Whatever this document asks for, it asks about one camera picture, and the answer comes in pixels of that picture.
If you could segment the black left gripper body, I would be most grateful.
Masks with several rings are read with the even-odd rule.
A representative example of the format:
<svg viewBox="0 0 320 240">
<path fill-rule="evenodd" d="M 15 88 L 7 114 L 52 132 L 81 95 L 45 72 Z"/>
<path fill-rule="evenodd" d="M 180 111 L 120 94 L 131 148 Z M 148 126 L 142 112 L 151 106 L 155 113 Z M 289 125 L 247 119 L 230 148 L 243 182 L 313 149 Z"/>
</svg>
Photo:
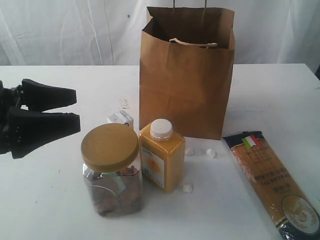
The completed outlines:
<svg viewBox="0 0 320 240">
<path fill-rule="evenodd" d="M 9 110 L 20 109 L 24 102 L 22 85 L 5 88 L 0 81 L 0 154 L 11 151 L 9 137 Z"/>
</svg>

